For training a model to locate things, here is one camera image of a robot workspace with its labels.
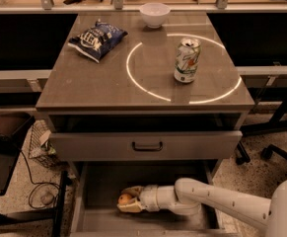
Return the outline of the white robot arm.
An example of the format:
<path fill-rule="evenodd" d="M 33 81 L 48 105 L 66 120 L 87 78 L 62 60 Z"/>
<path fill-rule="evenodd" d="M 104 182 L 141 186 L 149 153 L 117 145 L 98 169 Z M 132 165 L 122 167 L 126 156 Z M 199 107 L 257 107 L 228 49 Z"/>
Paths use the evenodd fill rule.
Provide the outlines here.
<path fill-rule="evenodd" d="M 287 181 L 271 198 L 264 198 L 180 178 L 172 186 L 126 188 L 117 207 L 130 213 L 166 209 L 177 215 L 194 215 L 203 204 L 259 229 L 265 237 L 287 237 Z"/>

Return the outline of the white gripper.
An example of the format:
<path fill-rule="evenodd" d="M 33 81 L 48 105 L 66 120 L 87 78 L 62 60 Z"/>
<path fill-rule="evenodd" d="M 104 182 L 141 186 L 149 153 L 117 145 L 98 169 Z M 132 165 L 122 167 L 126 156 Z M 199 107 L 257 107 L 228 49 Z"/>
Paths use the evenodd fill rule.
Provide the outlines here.
<path fill-rule="evenodd" d="M 118 203 L 117 207 L 121 212 L 129 213 L 139 213 L 143 209 L 149 212 L 158 211 L 157 190 L 157 185 L 149 185 L 144 188 L 142 186 L 126 188 L 121 192 L 123 194 L 129 194 L 134 198 L 127 204 Z"/>

